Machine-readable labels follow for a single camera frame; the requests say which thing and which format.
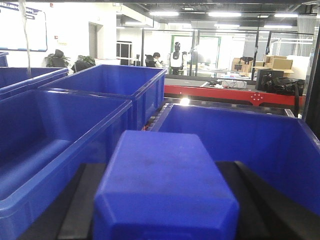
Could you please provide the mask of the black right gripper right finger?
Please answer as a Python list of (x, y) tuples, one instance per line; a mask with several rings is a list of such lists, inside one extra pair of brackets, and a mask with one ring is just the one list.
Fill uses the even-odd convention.
[(240, 161), (216, 166), (239, 202), (237, 240), (318, 240), (320, 217), (265, 182)]

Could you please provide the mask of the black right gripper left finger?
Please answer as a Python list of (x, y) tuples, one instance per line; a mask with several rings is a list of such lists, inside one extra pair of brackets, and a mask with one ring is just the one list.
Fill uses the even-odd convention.
[(107, 165), (87, 163), (62, 221), (58, 240), (91, 240), (94, 198)]

